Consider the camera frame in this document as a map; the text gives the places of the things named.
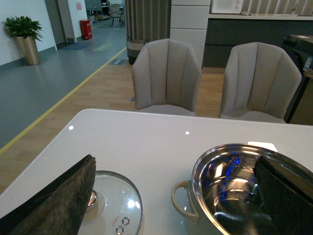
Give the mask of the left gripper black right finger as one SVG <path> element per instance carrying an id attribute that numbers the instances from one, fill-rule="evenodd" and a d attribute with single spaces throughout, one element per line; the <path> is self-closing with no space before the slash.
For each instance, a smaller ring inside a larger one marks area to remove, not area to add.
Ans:
<path id="1" fill-rule="evenodd" d="M 280 235 L 313 233 L 313 173 L 293 161 L 281 164 L 266 156 L 254 168 L 260 194 Z"/>

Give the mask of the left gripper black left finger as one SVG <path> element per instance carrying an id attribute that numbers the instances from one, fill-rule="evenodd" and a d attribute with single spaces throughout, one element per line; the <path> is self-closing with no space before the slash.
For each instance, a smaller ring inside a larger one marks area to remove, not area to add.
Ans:
<path id="1" fill-rule="evenodd" d="M 86 155 L 0 219 L 2 235 L 76 235 L 95 182 L 96 160 Z"/>

